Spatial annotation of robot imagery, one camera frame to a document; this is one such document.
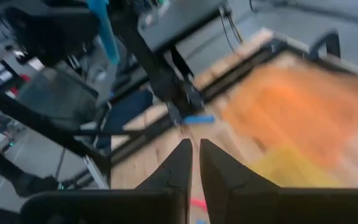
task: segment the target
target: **gray floor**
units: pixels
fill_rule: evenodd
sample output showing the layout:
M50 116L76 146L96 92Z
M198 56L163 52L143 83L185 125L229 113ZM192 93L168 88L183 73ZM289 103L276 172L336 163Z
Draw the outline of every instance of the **gray floor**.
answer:
M358 14L358 1L314 0L307 2L323 7L352 11ZM337 29L341 39L342 57L358 64L358 24L321 17L291 9L274 9L251 14L247 0L229 0L237 27L244 36L250 37L261 27L268 27L311 44L316 37L329 29ZM237 46L231 30L229 39ZM221 21L216 20L179 44L179 51L186 58L191 69L198 73L215 60L230 53ZM24 170L37 175L54 174L62 148L39 134L29 131L12 149L7 157ZM81 159L68 154L65 157L60 177L68 177L83 169ZM10 183L0 178L0 207L18 211L24 202L15 193Z

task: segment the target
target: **tripod leg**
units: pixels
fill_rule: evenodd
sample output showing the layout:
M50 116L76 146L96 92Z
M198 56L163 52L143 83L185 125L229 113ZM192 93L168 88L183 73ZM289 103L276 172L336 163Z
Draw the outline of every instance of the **tripod leg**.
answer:
M10 181L20 197L28 197L46 190L57 190L59 186L53 177L40 178L28 174L1 154L0 175Z

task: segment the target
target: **orange cloth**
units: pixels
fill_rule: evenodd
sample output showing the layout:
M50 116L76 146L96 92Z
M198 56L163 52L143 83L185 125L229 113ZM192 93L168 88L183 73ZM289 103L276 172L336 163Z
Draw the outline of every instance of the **orange cloth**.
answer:
M358 128L358 77L260 67L241 84L222 116L266 148L294 146L331 166Z

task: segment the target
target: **table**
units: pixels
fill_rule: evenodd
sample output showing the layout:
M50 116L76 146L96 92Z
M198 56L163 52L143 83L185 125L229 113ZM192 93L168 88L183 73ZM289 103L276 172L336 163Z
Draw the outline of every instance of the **table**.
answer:
M139 33L148 47L156 54L176 50L176 44L218 18L220 16L219 8L224 4L226 4L226 0L172 1L157 24L145 30L139 30ZM115 91L115 96L125 95L138 89L147 81L148 76L142 70L135 76L132 75L130 82L120 85Z
M287 40L289 43L307 49L308 46L285 37L274 34L268 29L262 29L256 33L249 41L241 45L235 53L232 53L218 62L214 63L206 71L196 76L194 85L202 88L215 80L229 68L239 63L243 58L247 58L264 43L271 38L279 37ZM358 73L358 67L338 58L330 58L335 63L342 63L347 69ZM283 55L274 62L282 67L307 67L307 63L292 55ZM233 131L232 127L221 119L221 110L227 105L228 100L238 90L233 87L230 91L216 98L207 105L205 113L213 113L217 120L214 124L197 124L191 126L180 126L170 129L163 135L154 140L151 144L145 146L142 150L133 154L127 160L121 162L111 170L111 188L112 189L133 189L152 174L163 160L172 152L172 150L184 138L189 138L193 145L193 166L192 166L192 192L191 197L203 200L204 194L199 174L199 143L200 139L207 138L213 143L224 149L231 156L236 158L242 164L249 165L265 157L265 151L252 138L239 136ZM164 105L156 105L145 111L141 116L132 120L126 128L143 128L152 123L167 111ZM123 142L126 137L113 138L112 148ZM327 175L339 180L344 187L358 188L358 133L350 140L350 144L340 156L335 167L329 169ZM196 219L208 220L207 214L200 208L191 205L190 221L195 223Z

